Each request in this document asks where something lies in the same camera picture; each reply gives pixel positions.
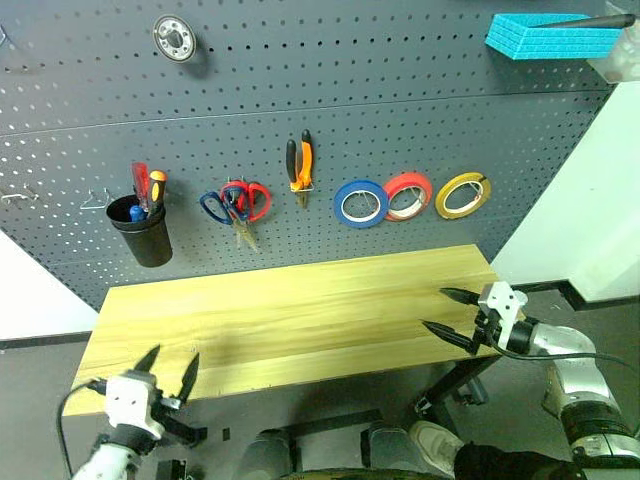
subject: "wooden table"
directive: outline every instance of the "wooden table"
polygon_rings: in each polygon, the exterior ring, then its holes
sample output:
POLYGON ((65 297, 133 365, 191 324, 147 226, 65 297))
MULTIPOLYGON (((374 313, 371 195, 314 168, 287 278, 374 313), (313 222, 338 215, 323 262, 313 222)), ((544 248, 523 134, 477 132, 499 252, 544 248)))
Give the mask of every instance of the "wooden table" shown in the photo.
MULTIPOLYGON (((477 309, 438 289, 479 292, 495 280, 466 245, 115 287, 74 384, 121 373, 158 343, 152 372, 165 394, 200 352, 193 399, 467 358, 419 320, 470 335, 477 309)), ((65 414, 103 405, 83 391, 65 414)))

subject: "tape roll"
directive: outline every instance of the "tape roll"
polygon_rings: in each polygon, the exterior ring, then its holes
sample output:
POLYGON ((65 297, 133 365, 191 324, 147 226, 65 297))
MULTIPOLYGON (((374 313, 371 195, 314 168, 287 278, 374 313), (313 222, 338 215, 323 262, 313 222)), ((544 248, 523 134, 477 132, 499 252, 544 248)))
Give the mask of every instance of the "tape roll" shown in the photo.
POLYGON ((482 205, 485 204, 491 196, 491 183, 483 174, 478 172, 469 172, 458 175, 447 182, 436 195, 436 210, 441 217, 447 219, 461 218, 471 215, 482 205), (471 185, 476 191, 473 200, 464 207, 449 208, 447 207, 447 199, 458 188, 464 185, 471 185))
POLYGON ((380 223, 389 210, 389 198, 387 192, 370 180, 355 180, 349 182, 338 190, 333 199, 333 211, 342 223, 353 228, 369 228, 380 223), (354 217, 348 214, 344 205, 354 195, 369 194, 377 200, 377 206, 373 213, 365 217, 354 217))
POLYGON ((392 222, 402 222, 415 217, 427 208, 427 204, 429 200, 431 200, 431 195, 433 195, 433 188, 431 187, 429 179, 421 173, 414 172, 403 173, 402 175, 392 178, 385 184, 384 190, 389 197, 389 211, 384 218, 392 222), (407 190, 411 190, 415 195, 415 201, 406 208, 393 210, 391 208, 393 199, 407 190))

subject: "shoe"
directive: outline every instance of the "shoe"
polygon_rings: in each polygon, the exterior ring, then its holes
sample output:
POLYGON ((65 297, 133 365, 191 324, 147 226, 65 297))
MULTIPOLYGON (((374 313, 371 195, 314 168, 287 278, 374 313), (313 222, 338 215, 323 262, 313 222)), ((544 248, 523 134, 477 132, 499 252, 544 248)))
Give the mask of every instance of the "shoe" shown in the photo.
POLYGON ((417 445, 425 462, 454 478, 453 465, 464 442, 446 428, 431 422, 414 423, 409 437, 417 445))

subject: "gray pegboard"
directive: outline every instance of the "gray pegboard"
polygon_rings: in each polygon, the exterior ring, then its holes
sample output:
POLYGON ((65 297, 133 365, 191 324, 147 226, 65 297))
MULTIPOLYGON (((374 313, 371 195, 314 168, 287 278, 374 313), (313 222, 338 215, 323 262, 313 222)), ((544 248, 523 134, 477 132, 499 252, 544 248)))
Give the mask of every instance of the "gray pegboard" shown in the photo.
POLYGON ((30 3, 1 20, 15 48, 0 48, 0 191, 28 183, 40 199, 0 205, 0 226, 95 308, 120 284, 464 243, 492 258, 610 91, 585 62, 511 62, 485 47, 491 14, 525 7, 507 1, 30 3), (202 63, 154 55, 148 30, 169 12, 198 33, 202 63), (308 211, 283 167, 303 128, 316 154, 308 211), (79 209, 90 188, 129 194, 138 160, 170 178, 174 258, 158 269, 135 263, 103 211, 79 209), (481 171, 493 198, 456 221, 432 205, 364 231, 333 216, 343 183, 412 170, 434 193, 481 171), (274 194, 258 255, 198 205, 227 176, 274 194))

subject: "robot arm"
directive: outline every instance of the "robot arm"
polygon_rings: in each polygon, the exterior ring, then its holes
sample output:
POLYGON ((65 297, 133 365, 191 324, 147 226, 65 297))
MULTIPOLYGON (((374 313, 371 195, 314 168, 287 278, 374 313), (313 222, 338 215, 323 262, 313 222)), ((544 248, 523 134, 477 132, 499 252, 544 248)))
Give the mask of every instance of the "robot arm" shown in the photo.
POLYGON ((156 387, 155 375, 149 373, 159 350, 159 346, 152 349, 132 370, 99 380, 98 385, 92 386, 106 395, 105 413, 114 430, 97 442, 91 458, 73 480, 131 480, 142 457, 165 436, 187 447, 195 447, 206 439, 206 428, 191 428, 170 416, 184 406, 191 393, 197 377, 198 355, 182 377, 178 396, 165 398, 156 387))
POLYGON ((475 304, 480 311, 471 339, 446 325, 423 322, 438 337, 472 355, 484 344, 512 358, 546 361, 543 407, 562 422, 575 464, 598 469, 596 472, 640 469, 640 442, 625 425, 595 363, 595 358, 619 359, 596 353, 593 342, 578 330, 524 317, 520 309, 527 302, 526 295, 513 291, 506 282, 489 284, 479 295, 455 288, 441 292, 460 303, 475 304))

